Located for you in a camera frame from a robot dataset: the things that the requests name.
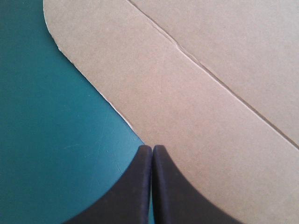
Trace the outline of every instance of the green cutting mat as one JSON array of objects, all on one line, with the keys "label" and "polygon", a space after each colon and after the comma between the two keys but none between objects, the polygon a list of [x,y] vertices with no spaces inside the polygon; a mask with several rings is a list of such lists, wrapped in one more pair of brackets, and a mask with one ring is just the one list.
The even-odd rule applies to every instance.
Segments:
[{"label": "green cutting mat", "polygon": [[42,0],[0,0],[0,223],[74,216],[109,190],[141,144],[60,53]]}]

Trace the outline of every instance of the scratch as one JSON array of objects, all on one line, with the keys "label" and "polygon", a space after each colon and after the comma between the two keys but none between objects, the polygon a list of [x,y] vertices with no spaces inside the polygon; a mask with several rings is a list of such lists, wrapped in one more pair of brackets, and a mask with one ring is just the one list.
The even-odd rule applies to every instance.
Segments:
[{"label": "scratch", "polygon": [[94,166],[93,166],[92,179],[91,179],[90,184],[89,184],[89,190],[88,190],[88,192],[89,192],[88,194],[89,195],[91,194],[92,184],[93,184],[94,176],[95,176],[95,173],[96,173],[95,172],[95,167],[96,167],[96,165],[98,163],[98,160],[99,160],[99,155],[100,155],[100,150],[101,150],[101,145],[102,145],[102,140],[103,140],[103,134],[104,134],[104,130],[106,129],[107,117],[108,117],[108,112],[106,112],[104,124],[102,126],[103,128],[102,128],[101,135],[100,135],[100,140],[98,141],[99,142],[99,146],[98,146],[97,156],[96,156],[96,159],[95,159],[95,162],[94,162]]},{"label": "scratch", "polygon": [[67,149],[67,148],[71,148],[71,147],[75,147],[75,146],[79,146],[79,145],[80,145],[80,144],[69,145],[69,146],[64,147],[63,149]]}]

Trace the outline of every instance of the black object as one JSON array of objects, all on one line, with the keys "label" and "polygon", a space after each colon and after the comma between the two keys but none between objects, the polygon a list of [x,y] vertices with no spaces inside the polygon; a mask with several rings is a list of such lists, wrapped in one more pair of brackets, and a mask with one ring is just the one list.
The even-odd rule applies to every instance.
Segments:
[{"label": "black object", "polygon": [[164,146],[154,148],[152,195],[156,224],[240,224],[186,180]]},{"label": "black object", "polygon": [[150,175],[156,224],[241,224],[203,197],[164,146],[140,146],[118,182],[66,224],[147,224]]},{"label": "black object", "polygon": [[140,146],[118,182],[66,224],[147,224],[152,151]]}]

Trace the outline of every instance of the cardboard sheet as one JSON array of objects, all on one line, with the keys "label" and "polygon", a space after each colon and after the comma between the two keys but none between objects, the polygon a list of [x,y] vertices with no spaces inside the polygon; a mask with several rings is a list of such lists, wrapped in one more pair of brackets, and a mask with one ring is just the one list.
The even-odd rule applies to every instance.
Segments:
[{"label": "cardboard sheet", "polygon": [[299,1],[132,2],[298,147]]},{"label": "cardboard sheet", "polygon": [[299,223],[298,149],[131,2],[44,0],[44,13],[64,55],[207,199],[245,223]]}]

